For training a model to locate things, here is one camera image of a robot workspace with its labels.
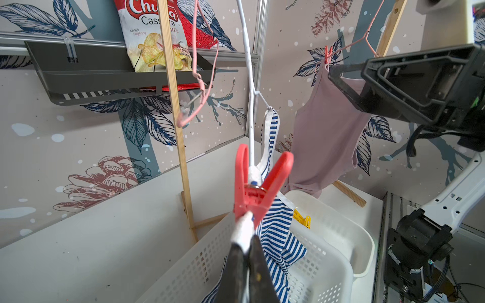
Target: pink wire hanger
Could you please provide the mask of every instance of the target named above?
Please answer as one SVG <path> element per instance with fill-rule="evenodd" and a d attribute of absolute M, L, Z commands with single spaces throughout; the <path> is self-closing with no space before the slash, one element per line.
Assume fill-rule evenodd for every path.
<path fill-rule="evenodd" d="M 200 15 L 202 16 L 202 19 L 204 19 L 205 24 L 207 25 L 207 28 L 209 29 L 210 33 L 212 36 L 214 36 L 214 32 L 210 28 L 209 23 L 206 20 L 206 17 L 204 16 L 204 13 L 202 12 L 202 8 L 200 7 L 199 1 L 195 0 L 194 2 L 194 18 L 192 20 L 192 50 L 193 50 L 193 56 L 192 56 L 192 75 L 194 78 L 197 79 L 197 82 L 199 83 L 200 87 L 200 93 L 196 95 L 190 102 L 187 104 L 189 106 L 192 104 L 195 100 L 197 100 L 200 97 L 200 104 L 199 106 L 195 109 L 195 111 L 187 116 L 188 114 L 188 108 L 182 107 L 180 114 L 178 115 L 178 119 L 176 121 L 177 127 L 181 128 L 184 127 L 187 123 L 190 122 L 202 109 L 202 106 L 206 104 L 207 99 L 209 98 L 210 94 L 210 89 L 212 87 L 212 82 L 214 81 L 214 71 L 215 71 L 215 63 L 217 60 L 217 55 L 219 54 L 219 39 L 214 37 L 214 40 L 217 42 L 217 50 L 215 53 L 215 58 L 214 58 L 214 64 L 212 65 L 212 75 L 210 76 L 210 83 L 209 87 L 206 89 L 205 83 L 202 81 L 202 76 L 197 73 L 197 38 L 196 38 L 196 24 L 197 24 L 197 9 L 200 12 Z"/>
<path fill-rule="evenodd" d="M 324 62 L 324 64 L 325 64 L 325 68 L 326 69 L 328 69 L 328 67 L 330 66 L 330 57 L 332 56 L 333 53 L 338 53 L 338 52 L 342 51 L 343 49 L 349 48 L 352 45 L 355 45 L 355 44 L 359 43 L 362 40 L 365 40 L 365 42 L 367 42 L 367 45 L 371 49 L 371 51 L 374 54 L 374 56 L 375 57 L 379 57 L 379 55 L 375 52 L 374 48 L 372 48 L 372 46 L 369 43 L 369 40 L 367 38 L 369 37 L 369 33 L 371 31 L 372 24 L 374 23 L 375 18 L 377 17 L 377 14 L 381 10 L 381 7 L 382 7 L 382 4 L 384 4 L 384 1 L 385 0 L 382 0 L 381 5 L 379 5 L 379 8 L 377 9 L 377 12 L 375 12 L 374 18 L 372 18 L 372 21 L 369 24 L 369 27 L 367 28 L 367 31 L 365 32 L 365 34 L 364 34 L 364 36 L 362 38 L 358 39 L 357 41 L 355 41 L 355 42 L 353 42 L 353 43 L 351 43 L 351 44 L 349 44 L 349 45 L 347 45 L 345 47 L 342 47 L 340 49 L 337 49 L 337 50 L 334 50 L 333 47 L 331 47 L 330 50 L 328 50 L 328 47 L 325 46 L 325 62 Z"/>

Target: laundry basket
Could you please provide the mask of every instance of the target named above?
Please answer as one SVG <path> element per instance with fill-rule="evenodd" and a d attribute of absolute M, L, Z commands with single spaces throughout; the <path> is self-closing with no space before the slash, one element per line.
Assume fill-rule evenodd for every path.
<path fill-rule="evenodd" d="M 234 213 L 228 214 L 170 268 L 136 303 L 200 303 L 221 276 L 230 248 Z M 353 271 L 336 248 L 292 221 L 290 231 L 306 247 L 288 274 L 291 303 L 347 303 Z"/>

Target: metal rail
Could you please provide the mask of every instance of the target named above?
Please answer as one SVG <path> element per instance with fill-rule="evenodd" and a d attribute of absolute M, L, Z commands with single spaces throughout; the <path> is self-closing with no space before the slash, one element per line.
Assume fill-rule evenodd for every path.
<path fill-rule="evenodd" d="M 126 48 L 124 42 L 120 41 L 106 41 L 83 38 L 72 38 L 74 45 L 89 45 L 112 48 Z M 41 34 L 25 34 L 18 32 L 2 32 L 0 31 L 0 55 L 13 56 L 28 56 L 29 52 L 25 48 L 25 42 L 50 42 L 50 43 L 64 43 L 62 37 L 48 36 Z M 212 49 L 198 49 L 206 60 L 213 61 L 215 57 L 215 50 Z M 245 61 L 244 52 L 220 50 L 218 61 Z M 251 54 L 251 60 L 259 61 L 259 55 Z"/>

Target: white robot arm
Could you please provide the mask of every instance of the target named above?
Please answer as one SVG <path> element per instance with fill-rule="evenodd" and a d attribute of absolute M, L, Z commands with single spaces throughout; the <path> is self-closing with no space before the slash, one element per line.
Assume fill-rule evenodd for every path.
<path fill-rule="evenodd" d="M 424 215 L 440 226 L 448 225 L 455 233 L 468 212 L 485 197 L 484 160 L 485 152 L 476 153 L 443 192 L 421 206 Z"/>

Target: yellow clothespin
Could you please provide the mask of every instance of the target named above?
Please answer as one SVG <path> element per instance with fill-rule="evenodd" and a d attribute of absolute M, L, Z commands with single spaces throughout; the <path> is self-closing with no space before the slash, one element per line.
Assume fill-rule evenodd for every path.
<path fill-rule="evenodd" d="M 293 213 L 293 218 L 295 218 L 295 220 L 297 220 L 300 224 L 304 225 L 306 228 L 310 229 L 310 216 L 307 216 L 303 219 L 303 216 L 295 209 Z"/>

